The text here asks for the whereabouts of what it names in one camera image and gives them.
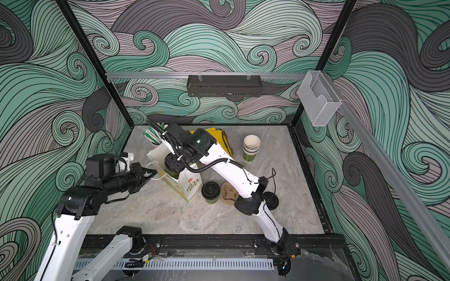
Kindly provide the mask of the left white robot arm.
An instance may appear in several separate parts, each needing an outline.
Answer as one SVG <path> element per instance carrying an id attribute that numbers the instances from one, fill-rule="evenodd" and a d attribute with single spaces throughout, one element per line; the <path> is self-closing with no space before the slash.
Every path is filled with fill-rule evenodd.
<path id="1" fill-rule="evenodd" d="M 86 160 L 83 185 L 65 191 L 56 208 L 53 237 L 35 279 L 37 281 L 100 281 L 126 254 L 140 254 L 143 231 L 123 226 L 111 242 L 82 270 L 74 273 L 86 234 L 110 195 L 134 194 L 158 172 L 134 163 L 131 153 L 94 155 Z"/>

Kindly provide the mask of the white paper takeout bag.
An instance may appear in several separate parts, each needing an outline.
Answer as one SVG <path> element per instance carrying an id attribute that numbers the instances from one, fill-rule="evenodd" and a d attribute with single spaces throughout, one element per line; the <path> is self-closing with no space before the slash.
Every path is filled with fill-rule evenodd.
<path id="1" fill-rule="evenodd" d="M 180 172 L 170 169 L 166 161 L 167 156 L 173 156 L 173 154 L 166 145 L 159 145 L 147 153 L 150 164 L 154 165 L 160 174 L 160 179 L 189 203 L 202 186 L 201 175 L 192 173 L 186 168 Z"/>

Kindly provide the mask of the green paper coffee cup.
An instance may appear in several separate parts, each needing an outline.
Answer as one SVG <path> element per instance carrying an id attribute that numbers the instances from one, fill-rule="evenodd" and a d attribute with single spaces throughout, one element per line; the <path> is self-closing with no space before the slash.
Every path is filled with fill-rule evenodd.
<path id="1" fill-rule="evenodd" d="M 218 201 L 218 199 L 219 199 L 218 197 L 215 197 L 215 198 L 212 198 L 212 199 L 205 198 L 207 204 L 215 204 Z"/>

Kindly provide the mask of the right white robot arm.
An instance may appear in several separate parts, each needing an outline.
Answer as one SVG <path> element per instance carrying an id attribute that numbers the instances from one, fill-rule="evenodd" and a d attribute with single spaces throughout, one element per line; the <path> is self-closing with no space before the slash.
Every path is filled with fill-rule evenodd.
<path id="1" fill-rule="evenodd" d="M 157 126 L 161 138 L 171 153 L 166 156 L 168 168 L 175 173 L 188 170 L 201 173 L 212 168 L 228 181 L 239 193 L 234 206 L 239 212 L 251 216 L 269 241 L 273 253 L 281 255 L 285 251 L 287 230 L 271 214 L 263 199 L 268 179 L 257 177 L 235 161 L 205 129 L 193 133 L 178 124 L 163 129 Z"/>

